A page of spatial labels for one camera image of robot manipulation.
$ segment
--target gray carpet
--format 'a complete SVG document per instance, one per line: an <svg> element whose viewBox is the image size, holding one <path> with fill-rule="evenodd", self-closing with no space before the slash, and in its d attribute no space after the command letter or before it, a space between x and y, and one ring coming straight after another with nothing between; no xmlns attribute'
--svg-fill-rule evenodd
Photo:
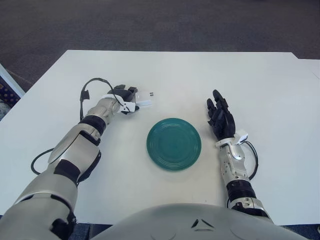
<svg viewBox="0 0 320 240"><path fill-rule="evenodd" d="M0 62L28 90L67 50L320 58L319 0L0 0Z"/></svg>

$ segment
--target black joint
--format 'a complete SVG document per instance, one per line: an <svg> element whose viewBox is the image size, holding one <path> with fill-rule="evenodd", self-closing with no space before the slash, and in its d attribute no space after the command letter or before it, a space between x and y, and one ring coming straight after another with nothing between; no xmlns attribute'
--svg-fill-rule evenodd
<svg viewBox="0 0 320 240"><path fill-rule="evenodd" d="M126 85L120 84L114 87L114 89L125 89Z"/></svg>
<svg viewBox="0 0 320 240"><path fill-rule="evenodd" d="M58 174L67 177L75 185L77 185L77 179L80 175L80 170L71 162L61 159L54 169L53 174Z"/></svg>
<svg viewBox="0 0 320 240"><path fill-rule="evenodd" d="M80 131L79 134L96 146L100 144L100 138L98 140L95 140L95 138L91 136L89 133L87 133L86 131Z"/></svg>
<svg viewBox="0 0 320 240"><path fill-rule="evenodd" d="M67 216L67 222L58 218L52 223L51 232L61 240L68 240L76 225L76 217L72 211Z"/></svg>
<svg viewBox="0 0 320 240"><path fill-rule="evenodd" d="M89 91L86 90L86 91L82 91L81 94L80 94L80 101L83 102L83 100L86 100L86 99L90 99L90 95L89 95Z"/></svg>
<svg viewBox="0 0 320 240"><path fill-rule="evenodd" d="M132 92L133 95L135 95L136 92L138 92L138 89L137 89L136 87L134 87L134 86L129 87L128 90L129 90L130 92Z"/></svg>
<svg viewBox="0 0 320 240"><path fill-rule="evenodd" d="M250 182L246 180L233 180L226 185L230 202L239 198L256 199L255 191Z"/></svg>
<svg viewBox="0 0 320 240"><path fill-rule="evenodd" d="M95 116L95 115L89 115L85 116L79 124L88 124L92 127L94 127L100 135L104 133L104 130L106 129L106 123L102 118Z"/></svg>

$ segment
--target teal ceramic plate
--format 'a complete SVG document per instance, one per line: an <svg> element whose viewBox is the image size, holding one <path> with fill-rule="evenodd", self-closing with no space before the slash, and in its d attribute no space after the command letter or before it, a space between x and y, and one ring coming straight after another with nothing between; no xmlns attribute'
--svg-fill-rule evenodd
<svg viewBox="0 0 320 240"><path fill-rule="evenodd" d="M197 130L187 121L167 118L151 128L146 148L159 167L180 171L190 167L198 159L201 139Z"/></svg>

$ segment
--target black cable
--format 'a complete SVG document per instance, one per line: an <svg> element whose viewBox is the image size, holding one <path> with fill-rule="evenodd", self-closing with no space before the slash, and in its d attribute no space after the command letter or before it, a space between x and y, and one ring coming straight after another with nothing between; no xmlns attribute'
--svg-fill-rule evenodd
<svg viewBox="0 0 320 240"><path fill-rule="evenodd" d="M45 155L45 154L47 154L47 153L50 153L53 149L54 149L54 148L51 148L51 149L49 149L49 150L47 150L47 151L44 151L43 153L40 153L38 156L36 156L36 157L32 160L32 162L31 162L31 170L32 170L32 172L33 172L34 174L36 174L36 175L39 175L39 174L40 174L40 172L38 172L37 170L35 170L35 162L37 161L37 159L40 158L42 155Z"/></svg>
<svg viewBox="0 0 320 240"><path fill-rule="evenodd" d="M119 102L118 98L116 97L116 95L115 95L115 93L114 93L114 88L111 86L111 84L110 84L107 80L105 80L105 79L103 79L103 78L100 78L100 77L92 78L92 79L90 79L89 81L87 81L87 82L85 83L85 85L83 86L83 88L82 88L82 90L81 90L81 94L80 94L80 121L84 118L83 102L84 102L85 99L83 98L83 93L85 92L87 85L88 85L89 83L93 82L93 81L100 81L100 82L103 82L103 83L108 84L109 87L111 88L111 92L112 92L114 98L116 99L116 101L120 104L120 106L122 106L122 107L124 106L123 104L121 104L121 103Z"/></svg>
<svg viewBox="0 0 320 240"><path fill-rule="evenodd" d="M249 141L244 141L243 143L247 144L249 146L249 148L251 149L251 151L253 152L254 155L254 159L255 159L255 166L254 166L254 170L253 173L249 176L249 180L253 179L257 173L258 170L258 166L259 166L259 162L258 162L258 154L257 151L255 149L255 147L252 145L251 142Z"/></svg>

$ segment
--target white table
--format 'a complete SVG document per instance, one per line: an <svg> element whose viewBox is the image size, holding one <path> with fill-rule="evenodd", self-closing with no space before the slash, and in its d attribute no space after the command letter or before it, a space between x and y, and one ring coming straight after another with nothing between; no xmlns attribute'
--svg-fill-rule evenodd
<svg viewBox="0 0 320 240"><path fill-rule="evenodd" d="M100 163L79 186L79 222L115 224L168 203L224 206L226 188L207 124L206 100L217 89L237 129L245 129L256 147L252 186L273 221L320 223L319 79L292 53L272 52L68 50L0 122L0 214L35 177L31 160L78 123L80 90L94 77L155 95L151 107L117 115L103 134ZM88 89L84 112L109 91L100 82ZM146 150L151 127L170 117L191 123L202 141L197 162L181 172L160 169ZM250 171L254 160L245 152ZM35 167L43 171L46 160Z"/></svg>

